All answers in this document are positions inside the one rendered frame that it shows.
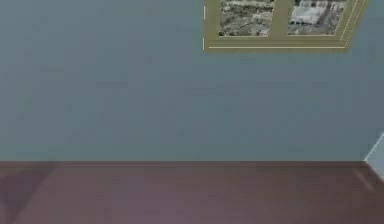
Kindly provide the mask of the olive framed window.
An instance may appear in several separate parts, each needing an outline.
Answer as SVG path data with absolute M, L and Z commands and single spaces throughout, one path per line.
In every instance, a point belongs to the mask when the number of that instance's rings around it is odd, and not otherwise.
M 205 52 L 339 53 L 370 0 L 204 0 Z

